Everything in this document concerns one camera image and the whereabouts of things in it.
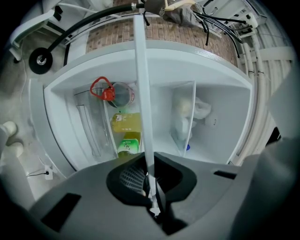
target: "black cable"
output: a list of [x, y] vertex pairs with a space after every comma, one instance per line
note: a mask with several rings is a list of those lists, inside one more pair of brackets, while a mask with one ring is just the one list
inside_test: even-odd
[[203, 20], [200, 21], [200, 23], [201, 23], [201, 25], [202, 25], [202, 27], [203, 27], [204, 32], [207, 33], [207, 29], [206, 29], [206, 26], [205, 26], [204, 23], [203, 23]]
[[[144, 8], [144, 4], [139, 3], [136, 5], [136, 8]], [[48, 50], [48, 52], [51, 52], [71, 33], [73, 33], [77, 29], [79, 29], [99, 18], [106, 17], [111, 14], [117, 14], [117, 13], [121, 13], [121, 12], [131, 11], [131, 10], [132, 10], [131, 4], [125, 4], [125, 5], [121, 5], [121, 6], [111, 7], [111, 8], [105, 9], [103, 11], [94, 13], [91, 16], [88, 16], [88, 17], [82, 19], [81, 21], [79, 21], [78, 23], [76, 23], [72, 27], [70, 27], [68, 30], [66, 30], [48, 47], [47, 50]]]
[[27, 175], [26, 177], [38, 176], [38, 175], [43, 175], [43, 174], [49, 175], [49, 172], [47, 171], [47, 172], [43, 172], [43, 173], [39, 173], [39, 174]]
[[233, 43], [233, 46], [234, 46], [234, 48], [235, 48], [235, 51], [236, 51], [236, 54], [238, 55], [238, 58], [240, 58], [240, 55], [239, 55], [239, 52], [238, 52], [238, 47], [236, 46], [236, 43], [235, 43], [235, 41], [234, 41], [234, 39], [233, 39], [233, 37], [231, 36], [231, 34], [229, 34], [229, 32], [228, 31], [226, 31], [226, 30], [223, 30], [224, 31], [224, 33], [227, 33], [227, 35], [230, 37], [230, 39], [232, 40], [232, 43]]
[[220, 21], [228, 21], [228, 22], [235, 22], [235, 23], [243, 23], [243, 24], [247, 24], [246, 21], [242, 21], [242, 20], [237, 20], [237, 19], [230, 19], [230, 18], [222, 18], [222, 17], [213, 17], [210, 15], [206, 15], [206, 14], [202, 14], [199, 12], [194, 11], [194, 13], [196, 13], [199, 17], [209, 17], [211, 19], [216, 19], [216, 20], [220, 20]]
[[228, 35], [232, 36], [233, 38], [235, 38], [239, 43], [243, 43], [242, 40], [236, 36], [234, 34], [234, 32], [232, 32], [230, 29], [228, 29], [228, 27], [226, 25], [224, 25], [223, 23], [217, 21], [217, 20], [213, 20], [213, 19], [209, 19], [207, 17], [204, 17], [204, 19], [206, 19], [208, 22], [214, 24], [215, 26], [217, 26], [218, 28], [220, 28], [221, 30], [223, 30], [224, 32], [226, 32]]
[[213, 0], [208, 0], [208, 1], [203, 5], [202, 11], [203, 11], [204, 14], [206, 14], [206, 12], [205, 12], [205, 10], [204, 10], [205, 7], [206, 7], [207, 5], [209, 5], [212, 1], [213, 1]]
[[144, 17], [144, 21], [146, 22], [147, 26], [150, 26], [150, 23], [148, 22], [147, 18], [146, 18], [146, 10], [144, 11], [144, 13], [142, 14]]
[[210, 28], [208, 27], [208, 25], [207, 25], [207, 23], [206, 23], [206, 21], [204, 19], [203, 19], [203, 23], [205, 24], [205, 26], [207, 28], [207, 35], [206, 35], [206, 43], [205, 43], [205, 45], [208, 46], [208, 39], [210, 37]]
[[240, 55], [239, 55], [239, 52], [238, 52], [238, 47], [236, 46], [236, 43], [235, 43], [233, 37], [231, 37], [229, 34], [228, 34], [228, 36], [229, 36], [230, 39], [232, 40], [232, 43], [233, 43], [233, 46], [234, 46], [234, 48], [235, 48], [236, 54], [238, 55], [238, 58], [240, 58]]

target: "white plastic bag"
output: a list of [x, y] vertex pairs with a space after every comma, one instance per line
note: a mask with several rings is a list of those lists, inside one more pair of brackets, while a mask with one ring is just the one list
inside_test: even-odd
[[194, 118], [203, 119], [211, 112], [211, 105], [201, 101], [198, 97], [195, 99]]

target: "white cabinet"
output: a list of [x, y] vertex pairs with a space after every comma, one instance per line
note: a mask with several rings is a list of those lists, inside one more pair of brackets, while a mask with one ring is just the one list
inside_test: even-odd
[[[135, 25], [135, 36], [138, 28]], [[127, 111], [141, 115], [140, 151], [226, 164], [244, 140], [253, 107], [251, 80], [205, 50], [146, 41], [141, 34], [135, 42], [105, 47], [71, 62], [44, 90], [55, 139], [77, 170], [116, 158], [123, 138], [109, 122], [119, 109], [89, 93], [99, 76], [134, 88], [135, 101]], [[178, 97], [187, 102], [182, 108], [186, 117], [181, 135], [174, 130], [179, 117]], [[193, 119], [195, 97], [211, 105], [211, 113], [203, 120]], [[192, 128], [193, 120], [197, 124]]]

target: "plastic bottle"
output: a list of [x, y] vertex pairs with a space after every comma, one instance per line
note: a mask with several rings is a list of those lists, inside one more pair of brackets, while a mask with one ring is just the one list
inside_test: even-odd
[[112, 128], [116, 133], [141, 132], [140, 113], [116, 113], [112, 117]]
[[125, 133], [120, 146], [118, 147], [118, 157], [125, 157], [138, 153], [141, 142], [141, 133], [128, 132]]

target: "gray panel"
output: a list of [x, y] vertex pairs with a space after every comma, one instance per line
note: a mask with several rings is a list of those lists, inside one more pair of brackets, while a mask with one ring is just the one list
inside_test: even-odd
[[222, 198], [195, 223], [169, 237], [172, 240], [227, 239], [247, 194], [258, 155], [249, 156]]
[[[66, 193], [73, 193], [81, 199], [61, 229], [61, 233], [71, 239], [99, 239], [101, 236], [101, 239], [186, 240], [197, 239], [199, 235], [203, 239], [226, 238], [247, 193], [257, 161], [250, 158], [242, 167], [237, 167], [162, 155], [193, 169], [199, 181], [186, 200], [172, 204], [175, 217], [190, 223], [173, 235], [166, 236], [145, 207], [121, 203], [106, 186], [106, 177], [113, 168], [138, 155], [82, 169], [46, 193], [30, 212], [41, 219]], [[216, 170], [238, 175], [235, 180], [229, 180], [214, 176]]]
[[187, 224], [194, 223], [206, 214], [232, 185], [232, 179], [214, 175], [214, 172], [222, 170], [228, 173], [237, 173], [240, 169], [232, 165], [187, 161], [187, 159], [177, 156], [161, 154], [192, 169], [197, 176], [197, 184], [190, 195], [184, 201], [172, 203], [174, 216]]
[[48, 121], [45, 102], [44, 89], [42, 83], [31, 80], [30, 82], [30, 110], [31, 118], [38, 140], [52, 160], [55, 167], [64, 177], [69, 177], [75, 172], [71, 164], [67, 161], [61, 152]]
[[41, 219], [66, 193], [78, 194], [82, 197], [60, 231], [70, 239], [163, 239], [165, 233], [145, 207], [121, 203], [106, 186], [108, 173], [136, 156], [78, 171], [41, 197], [30, 212]]

